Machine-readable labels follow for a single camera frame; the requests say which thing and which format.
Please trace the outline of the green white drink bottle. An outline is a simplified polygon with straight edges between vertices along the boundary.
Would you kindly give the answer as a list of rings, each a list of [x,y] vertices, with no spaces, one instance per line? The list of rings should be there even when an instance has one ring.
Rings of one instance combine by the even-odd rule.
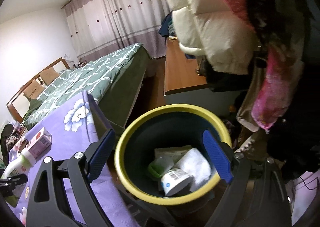
[[[28,175],[30,169],[35,165],[34,157],[20,154],[15,160],[9,163],[4,170],[1,179],[9,179],[10,177],[18,176],[20,174]]]

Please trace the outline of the wooden sideboard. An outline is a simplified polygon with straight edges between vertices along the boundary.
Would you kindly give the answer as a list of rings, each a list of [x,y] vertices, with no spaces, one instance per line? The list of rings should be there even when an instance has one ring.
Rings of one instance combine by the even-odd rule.
[[[197,61],[187,59],[180,50],[178,40],[167,41],[164,75],[164,95],[184,93],[208,88],[204,76],[196,73]]]

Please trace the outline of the wooden bed headboard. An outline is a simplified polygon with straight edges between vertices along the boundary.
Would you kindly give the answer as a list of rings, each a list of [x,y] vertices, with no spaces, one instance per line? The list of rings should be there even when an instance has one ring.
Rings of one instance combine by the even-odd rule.
[[[57,60],[55,60],[53,63],[48,65],[46,68],[41,70],[43,72],[44,70],[47,70],[51,67],[58,66],[60,71],[69,69],[70,66],[68,65],[67,61],[63,58],[60,57]],[[15,94],[14,96],[7,102],[7,109],[12,116],[12,118],[19,123],[22,123],[23,117],[27,110],[29,109],[28,107],[28,98],[24,96],[23,92],[26,90],[26,88],[33,83],[33,81],[36,80],[37,83],[40,85],[41,84],[41,77],[40,74],[37,73],[35,76],[33,76],[25,85],[23,85]]]

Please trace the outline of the green plaid bed quilt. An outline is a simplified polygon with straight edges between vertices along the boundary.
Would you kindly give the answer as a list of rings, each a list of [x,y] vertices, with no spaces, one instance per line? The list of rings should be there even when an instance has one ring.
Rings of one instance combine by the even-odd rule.
[[[29,111],[23,119],[25,127],[31,129],[50,112],[84,90],[91,94],[96,102],[100,102],[121,70],[142,48],[142,43],[135,43],[89,61],[83,67],[60,72],[35,101],[30,101]]]

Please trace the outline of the brown pillow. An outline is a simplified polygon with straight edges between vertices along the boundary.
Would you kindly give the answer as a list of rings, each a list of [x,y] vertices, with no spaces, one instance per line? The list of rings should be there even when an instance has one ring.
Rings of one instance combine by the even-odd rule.
[[[36,99],[40,94],[45,90],[45,87],[39,86],[29,86],[24,92],[23,95],[28,99]]]
[[[39,75],[42,81],[47,86],[50,85],[56,78],[60,76],[60,74],[53,67],[43,70],[39,73]]]

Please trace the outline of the pink strawberry milk carton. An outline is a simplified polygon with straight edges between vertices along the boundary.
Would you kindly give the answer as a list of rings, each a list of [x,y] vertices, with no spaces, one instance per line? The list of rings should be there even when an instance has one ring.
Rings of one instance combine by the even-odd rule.
[[[37,159],[52,144],[52,135],[43,127],[28,142],[23,154],[28,158]]]

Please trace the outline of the brown pillow right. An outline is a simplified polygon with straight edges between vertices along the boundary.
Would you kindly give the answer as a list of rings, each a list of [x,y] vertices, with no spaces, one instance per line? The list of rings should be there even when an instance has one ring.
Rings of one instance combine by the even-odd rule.
[[[47,86],[50,85],[56,78],[60,76],[60,74],[53,67],[43,70],[39,73],[39,75],[42,81]]]

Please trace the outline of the yellow rimmed trash bin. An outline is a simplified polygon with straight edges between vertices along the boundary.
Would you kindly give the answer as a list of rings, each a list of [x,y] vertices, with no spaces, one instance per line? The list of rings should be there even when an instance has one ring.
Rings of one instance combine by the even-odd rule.
[[[118,177],[129,193],[155,205],[175,206],[193,202],[212,191],[221,181],[216,170],[198,190],[185,196],[159,195],[158,185],[146,174],[156,148],[191,145],[206,157],[202,135],[210,130],[217,141],[231,146],[224,123],[214,113],[195,105],[158,107],[141,115],[121,135],[114,155]]]

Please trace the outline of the white tissue paper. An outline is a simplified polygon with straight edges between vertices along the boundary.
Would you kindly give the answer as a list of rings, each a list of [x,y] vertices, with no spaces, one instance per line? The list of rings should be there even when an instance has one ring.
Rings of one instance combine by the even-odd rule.
[[[190,192],[195,192],[210,180],[212,169],[207,159],[196,149],[190,149],[174,166],[193,177]]]

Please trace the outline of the pile of dark clothes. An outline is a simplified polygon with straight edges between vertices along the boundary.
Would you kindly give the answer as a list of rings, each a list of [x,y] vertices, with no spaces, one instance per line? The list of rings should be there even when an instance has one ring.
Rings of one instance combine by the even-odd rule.
[[[175,37],[175,28],[172,22],[172,12],[165,16],[158,33],[164,38]]]

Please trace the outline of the green lidded clear jar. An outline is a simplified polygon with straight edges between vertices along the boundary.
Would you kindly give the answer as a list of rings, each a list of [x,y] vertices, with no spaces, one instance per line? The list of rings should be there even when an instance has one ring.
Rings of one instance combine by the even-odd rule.
[[[154,180],[160,180],[175,165],[171,157],[158,157],[148,165],[148,173]]]

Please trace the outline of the green plastic wrapper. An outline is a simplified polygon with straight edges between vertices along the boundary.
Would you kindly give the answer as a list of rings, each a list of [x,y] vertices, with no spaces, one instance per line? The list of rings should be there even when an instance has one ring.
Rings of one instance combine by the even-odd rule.
[[[156,148],[155,159],[160,157],[170,158],[174,163],[177,163],[192,147],[190,145],[182,147]]]

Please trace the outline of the purple floral tablecloth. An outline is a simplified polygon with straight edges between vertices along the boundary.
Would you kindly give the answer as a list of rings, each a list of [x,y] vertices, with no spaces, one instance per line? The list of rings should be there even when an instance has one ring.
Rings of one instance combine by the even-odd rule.
[[[52,135],[52,144],[35,159],[36,163],[27,175],[28,181],[18,190],[17,205],[11,208],[13,214],[25,226],[29,194],[43,159],[46,156],[52,157],[55,161],[69,159],[74,153],[84,152],[91,143],[99,141],[108,129],[113,129],[93,96],[85,91],[76,94],[42,119],[27,133],[26,138],[31,140],[43,127]],[[64,185],[74,218],[83,222],[68,179],[64,179]],[[91,188],[112,226],[137,226],[137,221],[127,209],[113,183],[107,164],[100,176],[91,182]]]

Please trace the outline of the pink white curtain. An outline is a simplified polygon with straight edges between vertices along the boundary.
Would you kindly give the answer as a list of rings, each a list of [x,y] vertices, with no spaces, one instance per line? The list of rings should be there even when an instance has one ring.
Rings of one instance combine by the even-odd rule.
[[[142,43],[154,59],[165,56],[158,31],[170,12],[166,0],[71,0],[63,9],[80,61],[135,43]]]

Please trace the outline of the cream puffer jacket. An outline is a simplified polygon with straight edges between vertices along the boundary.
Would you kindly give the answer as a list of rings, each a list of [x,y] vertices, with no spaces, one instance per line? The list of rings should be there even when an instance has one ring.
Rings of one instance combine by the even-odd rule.
[[[223,0],[167,0],[181,51],[205,56],[216,72],[246,75],[257,45]]]

